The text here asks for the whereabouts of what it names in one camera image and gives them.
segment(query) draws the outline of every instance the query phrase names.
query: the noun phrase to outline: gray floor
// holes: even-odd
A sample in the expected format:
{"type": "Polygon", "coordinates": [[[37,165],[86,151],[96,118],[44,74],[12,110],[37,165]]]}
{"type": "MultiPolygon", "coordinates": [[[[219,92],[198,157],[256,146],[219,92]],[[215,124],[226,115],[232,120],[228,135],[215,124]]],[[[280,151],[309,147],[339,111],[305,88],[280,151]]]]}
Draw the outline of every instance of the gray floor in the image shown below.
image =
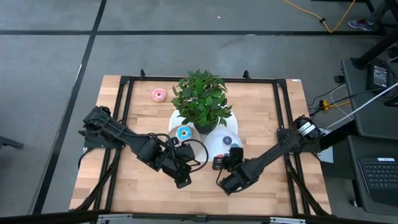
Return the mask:
{"type": "MultiPolygon", "coordinates": [[[[333,27],[349,3],[293,1],[327,18],[333,27]]],[[[3,0],[0,29],[91,30],[100,0],[3,0]]],[[[369,15],[357,3],[347,19],[369,15]]],[[[318,19],[283,1],[108,0],[100,30],[324,30],[318,19]]],[[[339,30],[350,30],[344,22],[339,30]]],[[[83,139],[77,131],[95,105],[103,75],[182,75],[208,69],[222,77],[299,78],[307,101],[336,87],[340,60],[358,57],[378,39],[234,35],[97,36],[44,206],[45,213],[68,210],[83,139]]],[[[85,51],[88,36],[0,35],[0,135],[25,143],[0,152],[0,216],[29,212],[85,51]]],[[[346,96],[344,88],[334,97],[346,96]]],[[[350,111],[349,106],[342,108],[350,111]]],[[[319,113],[321,127],[343,117],[319,113]]],[[[397,217],[354,208],[352,187],[325,182],[332,212],[345,218],[397,223],[397,217]]],[[[136,221],[160,223],[162,221],[136,221]]]]}

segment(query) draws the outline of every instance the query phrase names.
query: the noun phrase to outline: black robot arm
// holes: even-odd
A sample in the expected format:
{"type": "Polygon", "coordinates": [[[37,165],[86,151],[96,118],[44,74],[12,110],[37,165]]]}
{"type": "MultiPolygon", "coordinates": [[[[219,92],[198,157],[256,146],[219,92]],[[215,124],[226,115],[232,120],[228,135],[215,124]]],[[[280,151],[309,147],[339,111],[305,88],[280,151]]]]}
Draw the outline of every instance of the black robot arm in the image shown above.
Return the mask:
{"type": "Polygon", "coordinates": [[[195,155],[189,144],[175,148],[177,138],[169,138],[165,134],[136,134],[111,118],[109,108],[103,106],[96,106],[83,122],[86,130],[81,134],[86,137],[107,142],[121,141],[130,146],[140,161],[156,171],[162,169],[173,178],[178,189],[191,184],[191,166],[187,162],[194,160],[195,155]],[[163,142],[158,136],[167,136],[168,140],[163,142]]]}
{"type": "Polygon", "coordinates": [[[229,195],[240,192],[258,181],[266,166],[288,152],[302,151],[304,146],[315,144],[322,137],[322,132],[305,116],[297,118],[287,130],[284,138],[267,152],[257,158],[243,160],[234,167],[224,167],[231,175],[218,182],[229,195]]]}

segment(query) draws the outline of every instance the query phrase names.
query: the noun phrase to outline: sneaker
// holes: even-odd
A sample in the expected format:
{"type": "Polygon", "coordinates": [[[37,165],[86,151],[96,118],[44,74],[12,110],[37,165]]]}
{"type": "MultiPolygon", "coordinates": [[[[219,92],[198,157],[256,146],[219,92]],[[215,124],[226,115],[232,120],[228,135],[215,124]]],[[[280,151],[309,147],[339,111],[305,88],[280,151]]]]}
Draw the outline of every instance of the sneaker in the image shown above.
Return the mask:
{"type": "Polygon", "coordinates": [[[348,25],[354,29],[362,29],[365,31],[373,30],[373,28],[371,27],[371,25],[373,25],[373,24],[368,23],[367,20],[364,20],[364,19],[358,20],[358,21],[349,21],[348,25]]]}

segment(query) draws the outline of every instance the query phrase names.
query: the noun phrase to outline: donut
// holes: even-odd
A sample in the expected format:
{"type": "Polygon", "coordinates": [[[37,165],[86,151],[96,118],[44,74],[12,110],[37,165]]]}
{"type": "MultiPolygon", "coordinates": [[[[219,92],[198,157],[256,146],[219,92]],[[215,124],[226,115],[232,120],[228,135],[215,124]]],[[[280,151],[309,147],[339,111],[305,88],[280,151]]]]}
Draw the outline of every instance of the donut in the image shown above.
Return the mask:
{"type": "Polygon", "coordinates": [[[232,138],[229,137],[229,136],[223,137],[223,144],[224,144],[225,146],[231,145],[231,144],[232,144],[232,138]]]}
{"type": "Polygon", "coordinates": [[[158,88],[152,92],[152,99],[156,102],[162,102],[166,99],[166,91],[164,89],[158,88]]]}
{"type": "Polygon", "coordinates": [[[192,138],[192,130],[188,126],[181,126],[177,129],[177,138],[180,141],[185,141],[192,138]]]}

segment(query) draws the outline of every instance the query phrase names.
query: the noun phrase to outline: black pot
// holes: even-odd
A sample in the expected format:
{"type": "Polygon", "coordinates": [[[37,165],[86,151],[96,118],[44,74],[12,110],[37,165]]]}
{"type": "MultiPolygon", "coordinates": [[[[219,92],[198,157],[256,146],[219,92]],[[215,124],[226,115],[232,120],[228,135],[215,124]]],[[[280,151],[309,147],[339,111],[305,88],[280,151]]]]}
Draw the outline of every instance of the black pot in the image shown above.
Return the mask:
{"type": "Polygon", "coordinates": [[[204,126],[199,126],[199,124],[195,124],[195,123],[193,125],[195,126],[195,128],[198,130],[198,132],[200,134],[208,134],[216,128],[217,122],[214,122],[213,124],[207,124],[204,126]]]}

